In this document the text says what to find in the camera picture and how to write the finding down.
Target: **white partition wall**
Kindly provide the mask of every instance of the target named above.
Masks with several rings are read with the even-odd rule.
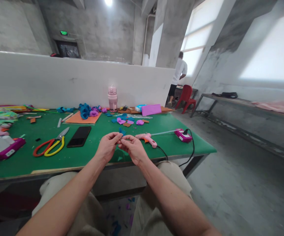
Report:
[[[113,84],[118,106],[164,106],[173,74],[174,69],[0,52],[0,105],[109,107]]]

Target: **red plastic chair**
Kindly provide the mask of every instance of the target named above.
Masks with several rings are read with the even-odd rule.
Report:
[[[175,109],[178,108],[181,101],[185,101],[186,105],[184,107],[184,111],[182,112],[182,114],[184,114],[186,112],[188,106],[191,105],[191,104],[193,104],[193,109],[192,109],[192,111],[193,111],[197,101],[195,99],[190,98],[191,94],[192,94],[192,87],[189,86],[189,85],[184,85],[184,88],[182,90],[182,94],[180,96],[180,99],[179,99]]]

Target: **finger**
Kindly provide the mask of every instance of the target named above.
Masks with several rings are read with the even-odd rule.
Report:
[[[121,139],[121,143],[122,143],[123,146],[125,146],[127,148],[130,148],[133,145],[130,141],[127,141],[125,139]]]
[[[112,132],[112,133],[106,134],[105,137],[108,138],[109,140],[111,140],[114,137],[116,137],[118,134],[120,134],[120,133],[119,132]]]
[[[122,138],[122,136],[122,133],[118,133],[111,141],[113,142],[113,144],[116,144]]]
[[[136,139],[136,137],[132,136],[132,135],[126,135],[126,136],[123,136],[122,139],[128,139],[130,141],[133,141]]]
[[[123,151],[125,151],[125,152],[129,152],[129,149],[126,146],[122,145],[122,144],[119,144],[118,148],[123,150]]]

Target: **green table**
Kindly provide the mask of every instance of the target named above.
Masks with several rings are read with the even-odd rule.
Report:
[[[12,138],[18,138],[25,134],[24,138],[26,139],[26,144],[9,159],[0,161],[0,183],[49,178],[67,171],[79,171],[94,156],[102,136],[110,132],[119,131],[120,127],[125,130],[127,134],[131,135],[140,133],[158,133],[176,128],[182,128],[185,130],[187,128],[171,114],[152,115],[151,117],[153,118],[148,119],[149,123],[145,123],[142,126],[133,124],[130,127],[125,127],[118,123],[112,123],[111,120],[116,118],[115,116],[107,117],[102,114],[96,124],[92,126],[92,130],[83,147],[66,148],[67,143],[80,125],[61,124],[61,127],[57,128],[59,118],[64,118],[67,114],[38,112],[38,115],[42,115],[42,118],[36,119],[37,121],[35,124],[31,124],[30,120],[26,119],[27,116],[34,115],[24,115],[23,117],[20,117],[19,120],[10,128],[9,133]],[[33,150],[37,146],[49,139],[55,138],[67,127],[70,127],[70,130],[65,136],[65,147],[59,153],[51,157],[33,156]],[[195,143],[195,157],[192,158],[184,170],[184,175],[186,177],[192,173],[192,171],[208,154],[216,152],[213,146],[208,144],[195,133],[192,134]],[[192,143],[187,144],[181,142],[173,132],[154,136],[153,139],[165,151],[169,160],[189,157],[193,151]],[[166,159],[160,149],[153,149],[151,145],[144,144],[144,142],[143,146],[149,158],[153,162],[159,162]],[[105,169],[132,165],[133,163],[130,156],[126,152],[117,148],[114,156]],[[32,174],[32,171],[35,170],[45,171],[42,173]]]

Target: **white t-shirt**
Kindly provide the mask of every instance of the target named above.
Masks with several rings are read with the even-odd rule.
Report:
[[[174,78],[171,84],[177,85],[179,83],[181,74],[187,74],[187,70],[188,70],[187,63],[183,61],[181,58],[178,58],[178,61],[176,64],[176,71],[175,71]]]

